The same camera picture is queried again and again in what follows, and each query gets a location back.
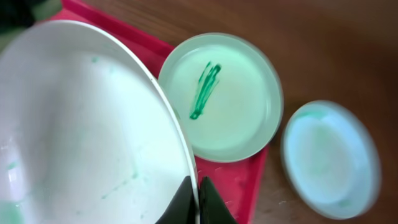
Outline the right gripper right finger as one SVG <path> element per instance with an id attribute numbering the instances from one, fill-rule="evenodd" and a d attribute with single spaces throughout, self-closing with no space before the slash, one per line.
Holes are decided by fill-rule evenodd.
<path id="1" fill-rule="evenodd" d="M 201 224 L 237 224 L 207 176 L 202 178 L 200 183 L 199 206 Z"/>

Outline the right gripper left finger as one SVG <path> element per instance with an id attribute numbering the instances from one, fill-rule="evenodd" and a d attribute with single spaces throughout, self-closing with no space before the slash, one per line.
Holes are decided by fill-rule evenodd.
<path id="1" fill-rule="evenodd" d="M 186 176 L 176 191 L 169 206 L 155 224 L 195 224 L 196 205 L 192 182 Z"/>

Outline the pale green plate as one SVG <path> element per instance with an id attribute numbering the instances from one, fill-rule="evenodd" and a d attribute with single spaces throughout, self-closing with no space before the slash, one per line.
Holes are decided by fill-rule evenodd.
<path id="1" fill-rule="evenodd" d="M 269 59 L 235 35 L 206 33 L 165 59 L 159 84 L 193 153 L 214 162 L 255 155 L 274 137 L 284 98 Z"/>

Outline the white plate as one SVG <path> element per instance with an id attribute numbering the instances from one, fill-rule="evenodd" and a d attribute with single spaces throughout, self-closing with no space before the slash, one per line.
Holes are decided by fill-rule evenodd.
<path id="1" fill-rule="evenodd" d="M 156 223 L 193 155 L 149 69 L 110 33 L 71 20 L 1 53 L 1 222 Z"/>

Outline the light blue plate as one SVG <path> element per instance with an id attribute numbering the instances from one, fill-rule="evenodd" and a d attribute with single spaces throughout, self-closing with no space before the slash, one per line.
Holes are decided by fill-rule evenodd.
<path id="1" fill-rule="evenodd" d="M 301 106 L 284 129 L 280 154 L 291 186 L 318 214 L 345 220 L 374 205 L 381 186 L 377 148 L 343 106 L 326 100 Z"/>

